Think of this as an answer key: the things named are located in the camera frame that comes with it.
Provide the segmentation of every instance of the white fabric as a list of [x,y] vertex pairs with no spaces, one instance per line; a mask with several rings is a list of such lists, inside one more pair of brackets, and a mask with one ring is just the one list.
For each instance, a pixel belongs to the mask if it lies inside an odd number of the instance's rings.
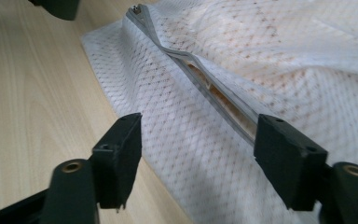
[[[289,121],[329,151],[329,164],[358,163],[358,1],[147,9],[163,47],[192,53],[254,111]],[[83,43],[117,114],[143,114],[143,156],[196,223],[317,223],[317,209],[286,210],[252,147],[139,26],[125,17]]]

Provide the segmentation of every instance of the wooden surface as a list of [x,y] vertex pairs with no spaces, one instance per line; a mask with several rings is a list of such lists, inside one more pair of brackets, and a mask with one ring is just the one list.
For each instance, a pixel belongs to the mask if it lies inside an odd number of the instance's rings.
[[[82,0],[61,21],[27,0],[0,0],[0,209],[48,187],[63,161],[88,158],[117,119],[80,37],[147,1]],[[127,209],[102,223],[188,223],[141,160]]]

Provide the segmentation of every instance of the black clamp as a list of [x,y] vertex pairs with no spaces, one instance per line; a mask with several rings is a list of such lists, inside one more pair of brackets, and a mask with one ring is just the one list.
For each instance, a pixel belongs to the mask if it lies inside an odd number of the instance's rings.
[[97,203],[125,208],[142,156],[141,117],[119,119],[88,160],[58,165],[48,189],[0,210],[0,224],[99,223]]
[[260,115],[255,159],[287,208],[312,211],[321,223],[358,223],[358,165],[325,162],[327,151],[282,119]]

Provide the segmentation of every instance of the wooden table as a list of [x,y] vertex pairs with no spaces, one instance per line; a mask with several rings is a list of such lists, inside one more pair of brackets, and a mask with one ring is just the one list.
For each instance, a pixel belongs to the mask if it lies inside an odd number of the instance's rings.
[[[0,209],[48,187],[63,161],[88,158],[117,119],[80,37],[143,0],[82,0],[61,21],[27,0],[0,0]],[[141,160],[127,209],[102,223],[189,223]]]

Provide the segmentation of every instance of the mesh netting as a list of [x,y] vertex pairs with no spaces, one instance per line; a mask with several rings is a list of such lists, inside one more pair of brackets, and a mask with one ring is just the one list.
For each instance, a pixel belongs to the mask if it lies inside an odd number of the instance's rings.
[[286,210],[252,146],[164,48],[190,53],[256,113],[289,121],[328,163],[358,163],[358,1],[161,1],[141,14],[83,42],[117,114],[143,114],[143,156],[186,213],[316,223],[317,211]]

